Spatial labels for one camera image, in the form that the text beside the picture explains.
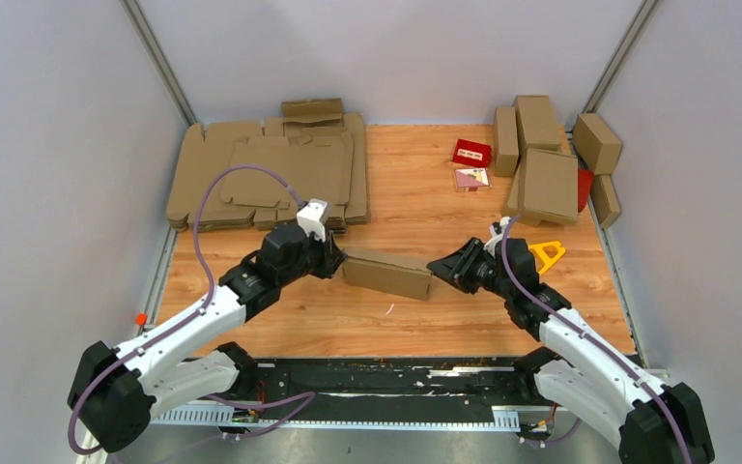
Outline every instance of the small red package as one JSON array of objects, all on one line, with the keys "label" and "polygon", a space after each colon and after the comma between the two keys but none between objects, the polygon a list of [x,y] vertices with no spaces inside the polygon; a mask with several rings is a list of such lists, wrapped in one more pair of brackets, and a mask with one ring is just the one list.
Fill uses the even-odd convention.
[{"label": "small red package", "polygon": [[453,162],[466,166],[488,167],[491,164],[491,146],[484,143],[458,139],[453,149]]},{"label": "small red package", "polygon": [[579,168],[579,213],[587,206],[587,199],[590,197],[590,186],[593,185],[593,173]]}]

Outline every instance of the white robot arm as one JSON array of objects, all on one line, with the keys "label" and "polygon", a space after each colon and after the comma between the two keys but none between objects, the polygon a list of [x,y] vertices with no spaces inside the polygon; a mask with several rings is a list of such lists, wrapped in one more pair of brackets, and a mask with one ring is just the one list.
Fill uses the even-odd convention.
[{"label": "white robot arm", "polygon": [[513,323],[544,345],[514,364],[524,374],[528,399],[544,398],[573,412],[602,434],[625,464],[686,462],[679,452],[683,444],[693,463],[712,462],[715,454],[696,393],[683,383],[666,385],[618,353],[570,302],[539,280],[525,240],[502,237],[509,222],[503,217],[491,226],[487,243],[471,238],[428,269],[465,293],[481,287],[503,297]]},{"label": "white robot arm", "polygon": [[[311,200],[298,211],[297,223],[275,227],[259,250],[220,278],[208,304],[207,294],[164,324],[114,349],[102,342],[87,348],[72,382],[71,408],[108,366],[129,357],[96,387],[78,414],[107,452],[130,444],[162,413],[237,387],[243,370],[252,367],[254,360],[236,343],[221,345],[199,360],[183,360],[276,303],[280,290],[293,281],[304,276],[331,278],[345,255],[324,226],[327,217],[328,204]],[[143,347],[170,332],[157,344]]]}]

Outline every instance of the yellow object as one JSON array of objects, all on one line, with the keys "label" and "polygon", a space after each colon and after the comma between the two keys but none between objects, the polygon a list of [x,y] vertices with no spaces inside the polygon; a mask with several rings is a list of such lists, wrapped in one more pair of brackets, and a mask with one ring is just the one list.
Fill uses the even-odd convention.
[{"label": "yellow object", "polygon": [[[545,250],[547,247],[553,247],[556,249],[556,254],[554,256],[550,256]],[[528,246],[534,253],[536,253],[536,256],[539,257],[540,260],[542,260],[542,269],[539,270],[539,275],[543,275],[549,270],[556,261],[558,261],[559,258],[564,256],[564,252],[567,251],[564,249],[564,246],[561,245],[561,242],[559,241],[553,241],[553,242],[545,242],[543,244],[536,244],[536,245],[530,245]]]}]

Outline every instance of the wood grain surface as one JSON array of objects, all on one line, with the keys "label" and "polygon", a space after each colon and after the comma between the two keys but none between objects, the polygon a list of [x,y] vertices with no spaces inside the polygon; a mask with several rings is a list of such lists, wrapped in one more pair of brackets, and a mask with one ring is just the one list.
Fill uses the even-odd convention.
[{"label": "wood grain surface", "polygon": [[[493,144],[491,127],[484,125],[369,126],[371,220],[350,226],[338,244],[437,259],[470,237],[487,239],[512,179],[493,178],[493,187],[483,191],[455,192],[450,156],[457,138]],[[202,233],[201,247],[220,276],[258,248],[265,234]],[[543,279],[613,346],[634,352],[589,210],[572,226],[517,224],[512,235],[530,244],[561,241],[567,252]],[[190,232],[184,232],[158,322],[200,298],[206,285]],[[232,340],[255,357],[523,355],[538,346],[513,326],[503,300],[486,292],[465,295],[435,277],[427,302],[350,287],[339,276],[306,277],[284,289],[279,303],[197,354]]]}]

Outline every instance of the small box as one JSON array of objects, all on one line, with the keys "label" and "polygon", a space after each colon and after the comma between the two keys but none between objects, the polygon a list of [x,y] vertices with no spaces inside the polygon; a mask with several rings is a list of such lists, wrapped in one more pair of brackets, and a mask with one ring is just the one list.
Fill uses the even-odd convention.
[{"label": "small box", "polygon": [[561,150],[561,137],[550,97],[520,95],[513,106],[516,107],[519,150],[522,154],[531,148],[554,152]]},{"label": "small box", "polygon": [[491,164],[491,146],[460,138],[456,141],[451,160],[466,166],[488,167]]},{"label": "small box", "polygon": [[530,149],[520,162],[519,211],[559,224],[579,220],[579,162],[573,155]]},{"label": "small box", "polygon": [[513,106],[500,106],[494,114],[494,158],[494,175],[513,177],[519,164],[519,135]]},{"label": "small box", "polygon": [[618,204],[618,197],[615,196],[615,188],[610,176],[601,175],[593,179],[590,197],[593,198],[593,210],[596,212],[601,228],[610,227],[621,216],[621,205]]},{"label": "small box", "polygon": [[587,206],[590,198],[590,187],[593,185],[593,173],[579,168],[579,213]]},{"label": "small box", "polygon": [[427,261],[363,248],[346,248],[340,268],[345,282],[401,297],[428,300],[431,272]]},{"label": "small box", "polygon": [[477,191],[489,189],[488,171],[484,167],[469,167],[453,170],[453,183],[456,191]]},{"label": "small box", "polygon": [[613,174],[621,140],[595,113],[580,114],[573,126],[573,146],[595,175]]}]

